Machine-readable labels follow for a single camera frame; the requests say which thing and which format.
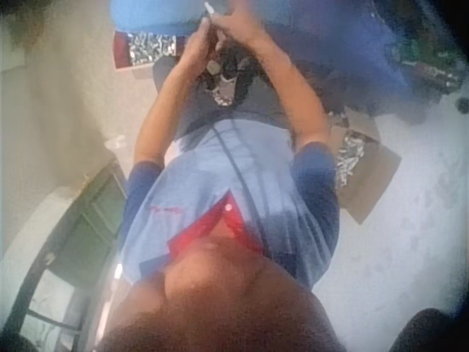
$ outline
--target hand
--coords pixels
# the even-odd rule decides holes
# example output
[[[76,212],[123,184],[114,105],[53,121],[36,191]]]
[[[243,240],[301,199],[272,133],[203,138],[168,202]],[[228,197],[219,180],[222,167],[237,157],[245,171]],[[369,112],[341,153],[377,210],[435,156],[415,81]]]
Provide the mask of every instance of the hand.
[[[183,67],[194,79],[207,68],[210,59],[210,42],[208,40],[210,21],[203,18],[197,32],[192,34],[185,44],[179,66]]]
[[[215,13],[212,22],[231,38],[252,49],[258,40],[269,38],[262,23],[249,7],[248,0],[231,0],[233,13],[223,16]]]

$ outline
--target blue shirt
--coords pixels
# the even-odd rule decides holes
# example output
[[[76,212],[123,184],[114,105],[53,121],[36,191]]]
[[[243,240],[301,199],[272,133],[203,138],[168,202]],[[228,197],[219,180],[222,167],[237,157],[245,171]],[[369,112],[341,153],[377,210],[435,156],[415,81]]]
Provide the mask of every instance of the blue shirt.
[[[286,130],[223,120],[165,169],[137,164],[121,231],[127,280],[162,270],[170,261],[169,241],[229,192],[270,259],[311,289],[338,240],[335,163],[324,144],[308,144],[296,155],[290,145]]]

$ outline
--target white floor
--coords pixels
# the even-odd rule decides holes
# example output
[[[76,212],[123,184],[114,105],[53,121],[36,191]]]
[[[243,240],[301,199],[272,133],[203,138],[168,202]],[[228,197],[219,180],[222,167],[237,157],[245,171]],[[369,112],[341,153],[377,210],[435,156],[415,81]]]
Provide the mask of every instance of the white floor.
[[[44,34],[27,56],[30,71],[51,87],[69,73],[68,84],[103,141],[126,136],[121,152],[128,173],[156,95],[153,82],[114,72],[107,1],[63,0],[47,14]],[[423,125],[377,119],[383,143],[402,164],[363,225],[342,214],[332,266],[315,288],[350,351],[388,351],[418,311],[455,312],[461,304],[468,282],[469,116],[456,112],[454,99],[445,97]]]

